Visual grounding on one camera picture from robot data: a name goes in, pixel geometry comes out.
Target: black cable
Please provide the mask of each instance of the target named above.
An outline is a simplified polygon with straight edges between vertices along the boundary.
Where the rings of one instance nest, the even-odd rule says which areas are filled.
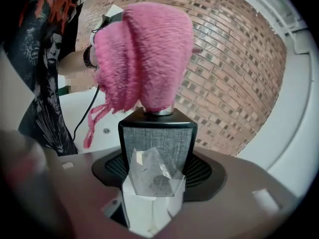
[[[85,119],[86,115],[89,113],[89,111],[90,111],[90,109],[91,109],[91,107],[92,107],[92,105],[93,105],[93,103],[94,103],[94,101],[95,101],[95,99],[96,99],[96,97],[97,97],[97,95],[98,95],[99,90],[100,90],[100,85],[98,85],[98,88],[97,88],[97,90],[96,90],[96,92],[95,92],[95,95],[94,95],[94,97],[93,97],[93,100],[92,100],[92,102],[90,103],[88,109],[86,110],[84,116],[82,117],[82,119],[80,120],[80,122],[78,123],[78,125],[76,126],[76,128],[74,129],[73,141],[74,141],[74,139],[75,139],[75,132],[76,132],[76,130],[77,130],[78,127],[81,125],[81,123],[82,123],[83,120]]]

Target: pink knit fabric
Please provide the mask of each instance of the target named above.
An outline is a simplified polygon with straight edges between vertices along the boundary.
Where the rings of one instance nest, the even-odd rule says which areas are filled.
[[[95,124],[111,109],[128,111],[138,100],[151,111],[173,104],[192,45],[188,15],[159,3],[130,4],[122,21],[98,31],[95,80],[105,92],[105,104],[89,112],[84,147],[90,147]]]

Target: person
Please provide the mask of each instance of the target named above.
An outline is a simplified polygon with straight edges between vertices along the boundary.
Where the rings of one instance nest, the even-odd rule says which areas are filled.
[[[30,93],[32,97],[31,103],[20,100],[15,104],[25,111],[17,129],[59,156],[76,154],[62,115],[57,76],[97,65],[94,48],[75,51],[83,0],[23,1],[19,18],[3,37],[3,50],[11,65],[5,70],[14,70],[10,73],[17,73],[23,81],[16,79],[11,94]]]

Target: red brick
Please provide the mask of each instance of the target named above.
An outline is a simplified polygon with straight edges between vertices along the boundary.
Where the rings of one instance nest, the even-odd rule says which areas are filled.
[[[230,41],[226,41],[225,46],[226,46],[227,48],[229,48],[230,50],[232,50],[232,51],[235,51],[235,50],[236,50],[235,45],[234,45],[232,42],[230,42]]]
[[[246,73],[249,73],[249,71],[251,71],[250,68],[249,68],[249,66],[248,66],[246,63],[244,63],[244,65],[242,66],[242,68],[245,70]]]
[[[187,14],[197,17],[198,13],[190,9]]]
[[[261,82],[258,78],[256,79],[255,82],[256,82],[256,84],[257,84],[257,86],[258,86],[260,92],[264,92],[265,87],[264,87],[264,85],[262,84],[262,82]]]
[[[235,45],[238,49],[240,49],[243,53],[246,52],[245,46],[244,46],[242,43],[240,43],[239,41],[234,40],[234,45]]]
[[[220,99],[212,93],[208,93],[206,99],[216,106],[218,106],[220,103]]]
[[[198,45],[199,47],[204,49],[207,46],[207,43],[204,42],[203,40],[201,40],[197,37],[195,37],[194,39],[195,39],[195,44]]]
[[[215,68],[213,70],[213,74],[216,75],[219,79],[221,79],[222,81],[224,81],[224,78],[227,76],[229,78],[229,76],[222,70]]]
[[[248,32],[248,33],[251,33],[251,32],[252,32],[252,30],[251,30],[251,28],[249,27],[249,25],[243,24],[240,20],[237,20],[236,22],[238,23],[238,26],[239,26],[239,27],[242,27],[246,32]]]
[[[218,126],[215,123],[212,123],[209,128],[216,133],[220,133],[223,130],[220,126]]]
[[[211,31],[210,37],[216,39],[217,41],[221,42],[222,44],[226,43],[226,39],[222,37],[220,34],[216,33],[215,31]]]
[[[245,111],[247,112],[247,114],[251,115],[253,113],[253,108],[249,105],[245,106]]]
[[[211,71],[214,68],[214,65],[204,58],[200,58],[197,60],[198,65],[206,68],[208,71]]]
[[[213,92],[212,89],[214,88],[214,85],[215,85],[215,84],[213,84],[212,82],[205,81],[203,87],[204,87],[205,89],[207,89],[208,91]]]
[[[255,112],[258,113],[260,111],[259,106],[256,104],[256,102],[250,96],[247,96],[245,100],[254,109]]]
[[[182,113],[184,113],[185,115],[187,115],[188,109],[187,109],[185,106],[181,105],[180,103],[175,102],[175,103],[174,103],[174,107],[175,107],[176,109],[180,110],[180,111],[181,111]]]
[[[230,87],[227,86],[225,83],[223,83],[223,82],[220,81],[220,80],[217,80],[217,82],[215,83],[215,85],[216,85],[217,87],[219,87],[222,91],[226,92],[226,93],[230,90]]]
[[[206,21],[208,21],[209,23],[212,23],[212,24],[216,24],[216,22],[217,22],[215,19],[213,19],[213,18],[210,16],[210,14],[208,14],[208,16],[205,15],[205,16],[203,17],[203,19],[205,19]]]
[[[218,96],[222,101],[224,101],[225,103],[228,103],[230,97],[225,92],[223,92],[219,88],[215,88],[215,91],[213,93],[216,96]]]
[[[232,15],[232,16],[234,15],[234,12],[233,12],[233,11],[229,10],[228,8],[226,8],[226,7],[224,7],[224,6],[221,6],[220,9],[223,10],[223,11],[225,11],[225,12],[227,12],[228,14],[230,14],[230,15]]]
[[[228,84],[232,89],[237,89],[238,84],[233,79],[229,78],[228,81],[224,79],[224,82],[226,82],[226,84]]]
[[[253,119],[249,121],[249,125],[253,128],[254,131],[259,130],[258,124]]]
[[[215,111],[215,114],[219,116],[223,121],[226,123],[231,123],[233,118],[229,116],[226,112],[224,112],[222,109],[217,108]]]
[[[220,49],[220,50],[224,50],[225,49],[225,45],[220,43],[220,42],[218,42],[217,43],[217,48]]]
[[[239,105],[241,105],[242,107],[245,107],[247,104],[245,102],[245,100],[239,96],[238,93],[236,93],[235,91],[231,90],[228,92],[228,95],[234,99]]]
[[[240,85],[242,86],[245,82],[244,78],[241,77],[240,75],[236,75],[236,78],[235,78],[235,81]]]
[[[216,57],[219,57],[221,54],[221,50],[213,45],[207,45],[205,47],[205,50],[207,50],[209,53],[213,54]]]
[[[242,98],[246,98],[247,92],[241,86],[238,86],[236,91]]]
[[[222,18],[223,20],[227,21],[228,23],[231,23],[231,19],[228,18],[228,17],[226,17],[225,15],[219,14],[218,16],[219,16],[220,18]]]
[[[233,31],[231,30],[229,32],[229,34],[234,37],[238,42],[240,42],[241,44],[243,44],[244,46],[246,45],[246,43],[249,41],[249,37],[244,35],[242,32],[240,31]]]
[[[191,70],[191,71],[193,71],[193,72],[196,72],[197,65],[196,65],[194,62],[189,61],[187,67],[188,67],[189,70]]]
[[[218,126],[221,127],[221,128],[224,128],[226,125],[227,125],[226,122],[221,121]]]
[[[205,79],[194,74],[194,73],[190,73],[188,78],[191,80],[191,81],[194,81],[195,83],[199,84],[199,85],[203,85],[204,82],[205,82]]]
[[[195,92],[196,92],[197,94],[199,94],[199,95],[200,95],[201,97],[203,97],[203,98],[206,98],[207,95],[208,95],[208,91],[205,90],[205,89],[203,89],[202,87],[197,87],[197,88],[195,89]]]
[[[203,14],[203,15],[208,15],[208,14],[209,14],[209,11],[204,10],[204,9],[201,9],[201,8],[199,8],[199,7],[195,7],[194,10],[195,10],[196,12],[199,12],[199,13]]]
[[[212,122],[215,122],[217,119],[219,119],[219,117],[217,117],[215,114],[211,114],[209,117],[209,120]]]
[[[221,108],[227,114],[229,114],[229,111],[233,110],[229,105],[225,104],[224,102],[220,102],[218,107]]]
[[[198,66],[197,68],[199,71],[197,72],[201,77],[204,77],[205,79],[209,80],[209,76],[211,75],[211,73],[204,69],[204,68],[201,68]]]
[[[245,116],[246,116],[245,110],[242,110],[242,111],[241,111],[240,116],[243,117],[243,118],[245,118]]]
[[[189,111],[187,116],[190,117],[191,119],[194,119],[194,117],[196,116],[196,113]]]
[[[233,127],[230,127],[229,130],[228,130],[228,133],[231,135],[231,136],[235,136],[237,134],[237,130],[234,129]]]
[[[229,57],[234,60],[237,64],[241,64],[243,61],[240,57],[238,57],[234,52],[232,51],[229,51],[228,53]]]
[[[209,103],[208,103],[208,101],[206,99],[198,97],[198,96],[195,99],[195,103],[197,103],[199,106],[201,106],[203,108],[206,108],[206,109],[209,106]]]
[[[225,32],[229,33],[229,30],[230,30],[229,27],[225,26],[224,24],[222,24],[220,22],[216,22],[216,26],[218,26],[219,28],[221,28]]]
[[[204,20],[203,19],[200,19],[198,17],[195,17],[195,16],[190,16],[190,19],[198,24],[201,24],[203,25],[204,24]]]
[[[214,38],[210,37],[209,35],[205,35],[203,36],[203,39],[208,42],[211,45],[217,46],[217,40],[215,40]]]
[[[246,123],[246,120],[243,117],[238,116],[237,122],[240,123],[241,125],[244,125]]]
[[[199,115],[204,116],[205,118],[208,118],[211,114],[210,111],[208,111],[207,109],[203,108],[203,107],[198,107],[197,111],[196,111]]]
[[[186,88],[183,88],[183,89],[181,90],[180,94],[181,94],[183,97],[186,97],[186,98],[188,98],[188,99],[190,99],[190,100],[192,100],[192,101],[194,101],[195,98],[196,98],[196,94],[195,94],[194,92],[192,92],[192,91],[187,90]]]
[[[230,99],[227,104],[235,111],[239,108],[239,104],[233,99]]]
[[[253,62],[249,61],[248,65],[249,65],[250,69],[251,69],[255,74],[257,74],[258,68],[255,66],[255,64],[254,64]]]
[[[236,77],[236,72],[227,64],[224,64],[222,67],[222,70],[228,74],[231,78],[235,79]]]
[[[253,79],[252,79],[248,74],[245,74],[244,80],[245,80],[250,86],[253,86],[254,81],[253,81]]]
[[[220,60],[217,57],[213,57],[213,59],[211,60],[211,62],[213,62],[216,66],[219,65]]]

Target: white plastic surface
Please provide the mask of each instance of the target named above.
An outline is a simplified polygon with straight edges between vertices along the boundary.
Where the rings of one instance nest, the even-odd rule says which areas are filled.
[[[256,163],[301,198],[319,168],[319,51],[308,30],[287,40],[287,63],[277,102],[263,127],[237,155]]]
[[[272,197],[267,189],[254,191],[253,196],[258,206],[264,210],[268,216],[276,215],[279,212],[279,204],[276,203],[276,200]]]
[[[174,197],[137,196],[128,176],[123,183],[123,198],[130,231],[147,238],[156,235],[180,211],[184,191],[185,180]]]
[[[60,97],[63,118],[72,136],[76,125],[80,122],[88,106],[90,105],[95,92],[96,88],[93,87],[92,89],[87,91],[71,93]],[[100,91],[92,107],[101,105],[104,102],[105,95],[103,92]],[[82,124],[77,129],[76,137],[74,140],[79,153],[97,151],[119,146],[120,138],[118,132],[118,123],[132,112],[133,111],[128,111],[126,113],[116,114],[112,114],[111,112],[109,112],[107,115],[105,115],[96,124],[94,138],[89,149],[85,149],[83,147],[83,141],[89,129],[86,116]],[[110,129],[109,134],[105,134],[103,132],[105,128]]]

